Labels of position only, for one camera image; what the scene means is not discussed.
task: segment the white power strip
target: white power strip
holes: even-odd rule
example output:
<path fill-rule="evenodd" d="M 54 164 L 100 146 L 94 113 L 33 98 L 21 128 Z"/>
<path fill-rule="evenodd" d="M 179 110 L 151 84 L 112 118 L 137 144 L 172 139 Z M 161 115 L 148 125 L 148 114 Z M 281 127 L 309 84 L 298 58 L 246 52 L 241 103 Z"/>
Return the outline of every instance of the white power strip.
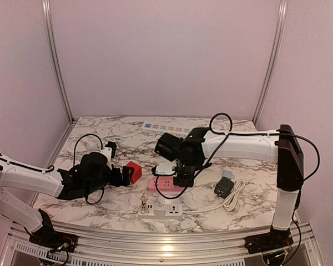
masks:
<path fill-rule="evenodd" d="M 146 209 L 138 209 L 138 217 L 141 219 L 180 219 L 183 216 L 181 204 L 147 204 Z"/>
<path fill-rule="evenodd" d="M 162 135 L 164 133 L 172 134 L 176 137 L 186 137 L 191 131 L 191 126 L 183 126 L 177 124 L 164 124 L 155 122 L 144 122 L 142 132 Z"/>

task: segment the pink power strip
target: pink power strip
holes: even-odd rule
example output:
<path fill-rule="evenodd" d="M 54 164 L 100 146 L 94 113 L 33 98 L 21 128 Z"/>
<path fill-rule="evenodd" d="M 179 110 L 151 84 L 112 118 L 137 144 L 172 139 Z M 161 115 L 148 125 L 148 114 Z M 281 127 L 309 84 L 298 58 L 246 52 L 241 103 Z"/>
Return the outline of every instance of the pink power strip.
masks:
<path fill-rule="evenodd" d="M 155 180 L 157 180 L 157 177 L 154 177 L 149 181 L 148 183 L 149 191 L 157 191 L 155 189 Z M 158 179 L 158 189 L 160 191 L 181 192 L 183 191 L 184 188 L 175 186 L 172 176 L 160 176 Z"/>

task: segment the pink wall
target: pink wall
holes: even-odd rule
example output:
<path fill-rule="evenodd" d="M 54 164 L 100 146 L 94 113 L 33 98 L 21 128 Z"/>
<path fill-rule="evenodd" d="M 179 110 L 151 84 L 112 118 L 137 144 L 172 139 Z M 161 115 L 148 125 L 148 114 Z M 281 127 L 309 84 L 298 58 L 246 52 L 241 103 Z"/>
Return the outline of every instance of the pink wall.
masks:
<path fill-rule="evenodd" d="M 0 0 L 0 148 L 46 166 L 68 122 L 43 22 L 42 1 Z M 16 191 L 23 200 L 30 193 Z M 0 254 L 11 223 L 0 216 Z"/>
<path fill-rule="evenodd" d="M 324 265 L 333 266 L 333 1 L 289 1 L 279 60 L 257 126 L 281 123 L 321 152 L 320 171 L 305 183 L 299 213 L 311 222 Z M 309 173 L 316 157 L 303 147 Z"/>
<path fill-rule="evenodd" d="M 72 112 L 251 119 L 279 1 L 52 1 Z"/>

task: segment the power strip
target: power strip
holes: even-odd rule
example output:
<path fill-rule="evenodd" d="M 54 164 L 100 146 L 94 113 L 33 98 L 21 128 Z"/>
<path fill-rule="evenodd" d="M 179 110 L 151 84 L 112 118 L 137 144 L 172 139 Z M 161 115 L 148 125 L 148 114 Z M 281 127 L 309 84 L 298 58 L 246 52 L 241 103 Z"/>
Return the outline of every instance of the power strip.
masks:
<path fill-rule="evenodd" d="M 184 187 L 178 187 L 174 185 L 173 176 L 160 176 L 158 179 L 158 189 L 160 191 L 169 191 L 169 192 L 181 192 Z M 155 188 L 155 181 L 157 177 L 152 178 L 148 182 L 148 190 L 149 191 L 157 191 Z"/>
<path fill-rule="evenodd" d="M 148 212 L 138 209 L 138 217 L 141 219 L 180 219 L 183 216 L 181 204 L 147 204 Z"/>
<path fill-rule="evenodd" d="M 144 122 L 142 132 L 162 135 L 164 133 L 172 134 L 176 137 L 186 137 L 191 131 L 191 126 L 183 126 L 177 124 L 164 124 L 156 122 Z"/>

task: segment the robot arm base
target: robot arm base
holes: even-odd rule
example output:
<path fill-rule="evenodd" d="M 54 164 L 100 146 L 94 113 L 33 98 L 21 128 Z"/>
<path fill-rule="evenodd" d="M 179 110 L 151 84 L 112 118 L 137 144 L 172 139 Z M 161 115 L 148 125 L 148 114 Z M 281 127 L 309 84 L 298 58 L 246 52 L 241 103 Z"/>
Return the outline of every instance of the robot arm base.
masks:
<path fill-rule="evenodd" d="M 55 231 L 48 214 L 41 209 L 38 211 L 42 216 L 43 226 L 36 232 L 32 233 L 29 241 L 52 249 L 57 249 L 64 243 L 69 243 L 69 246 L 66 248 L 67 252 L 74 252 L 78 237 L 75 234 Z"/>
<path fill-rule="evenodd" d="M 287 247 L 293 243 L 290 229 L 282 231 L 271 227 L 268 233 L 246 237 L 244 247 L 249 254 L 254 254 Z"/>

